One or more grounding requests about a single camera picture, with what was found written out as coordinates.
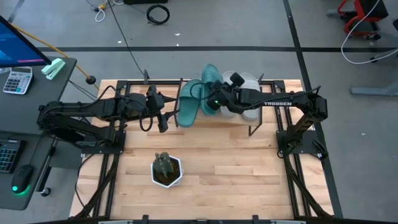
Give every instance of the white hexagonal pot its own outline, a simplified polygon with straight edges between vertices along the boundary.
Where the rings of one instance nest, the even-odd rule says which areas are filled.
[[[178,169],[180,170],[180,176],[177,179],[175,179],[175,181],[173,181],[169,185],[161,184],[161,183],[159,183],[158,181],[155,180],[155,177],[154,177],[154,164],[153,163],[150,164],[150,175],[152,177],[152,182],[157,184],[157,185],[160,185],[162,187],[165,187],[165,188],[170,188],[170,187],[177,186],[178,184],[180,184],[181,180],[182,180],[182,174],[184,173],[184,170],[182,169],[182,166],[181,166],[181,160],[179,158],[176,158],[176,157],[173,157],[173,156],[170,156],[170,158],[175,159],[178,162]]]

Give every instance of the plant pot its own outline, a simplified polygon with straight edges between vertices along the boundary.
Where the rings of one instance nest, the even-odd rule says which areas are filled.
[[[178,164],[178,176],[174,180],[170,180],[170,183],[162,183],[162,182],[158,181],[156,178],[156,174],[155,174],[156,170],[154,169],[154,165],[150,164],[150,175],[152,177],[153,183],[160,185],[162,187],[165,187],[165,188],[176,186],[181,183],[182,174],[184,173],[182,166],[181,166],[181,160],[176,157],[173,157],[173,156],[170,156],[170,160],[172,162],[176,162]]]

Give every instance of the wooden table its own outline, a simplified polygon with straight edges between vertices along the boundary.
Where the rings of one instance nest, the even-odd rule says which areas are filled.
[[[300,91],[300,80],[284,80],[287,91]],[[99,94],[117,80],[103,80]],[[162,94],[176,97],[177,85],[158,85]],[[147,86],[132,86],[132,92],[146,93]],[[263,92],[270,92],[269,86]],[[114,96],[112,90],[104,98]],[[163,112],[172,111],[168,103]],[[302,115],[290,109],[295,123]],[[246,124],[197,120],[191,128],[176,128],[169,119],[169,130],[159,133],[157,125],[145,133],[138,122],[128,122],[124,154],[120,157],[111,211],[112,219],[292,219],[292,207],[284,162],[276,156],[277,121],[273,107],[263,107],[263,124],[248,136]],[[108,123],[93,119],[93,124]],[[156,152],[180,158],[184,169],[182,182],[170,189],[155,185],[150,164]],[[98,185],[102,155],[93,156],[82,167],[77,191],[89,201]],[[333,213],[321,162],[311,155],[300,155],[305,183],[318,203]],[[107,190],[100,214],[104,211]],[[303,205],[296,189],[300,214]],[[81,210],[73,199],[70,215]]]

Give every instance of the gray floor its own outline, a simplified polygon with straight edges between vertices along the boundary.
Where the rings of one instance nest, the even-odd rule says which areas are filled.
[[[91,0],[100,4],[100,0]],[[398,32],[392,20],[398,17],[398,2],[384,0],[390,16],[380,23],[377,42],[353,38],[347,47],[398,47]],[[343,23],[325,16],[340,0],[290,0],[302,47],[340,47]],[[8,18],[17,0],[0,1],[0,15]],[[170,0],[171,18],[164,26],[147,24],[144,15],[129,6],[114,11],[130,46],[266,46],[293,47],[283,2],[280,0]],[[138,5],[145,11],[148,5]],[[125,43],[109,9],[102,23],[83,0],[25,1],[15,25],[57,47],[124,47]],[[42,44],[33,41],[36,46]],[[140,78],[128,52],[68,52],[98,80]],[[250,72],[265,79],[301,79],[295,52],[134,52],[141,68],[151,78],[196,78],[207,63],[221,72]],[[347,54],[355,61],[372,54]],[[389,58],[377,64],[352,65],[339,53],[304,53],[312,86],[321,85],[328,99],[330,117],[323,122],[336,186],[345,218],[398,222],[397,143],[395,98],[352,96],[351,86],[386,86],[398,79],[398,61]],[[74,82],[96,94],[84,76],[73,72]],[[68,85],[62,101],[90,101]],[[57,159],[68,156],[76,164],[78,153],[67,147]],[[0,210],[5,223],[27,223],[66,218],[72,202],[76,170],[54,169],[48,186],[53,193],[35,194],[23,212]]]

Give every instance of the computer mouse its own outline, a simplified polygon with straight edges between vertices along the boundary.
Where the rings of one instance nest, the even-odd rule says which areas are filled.
[[[34,167],[32,165],[23,165],[15,171],[12,177],[11,189],[14,193],[18,194],[27,188],[32,177]]]

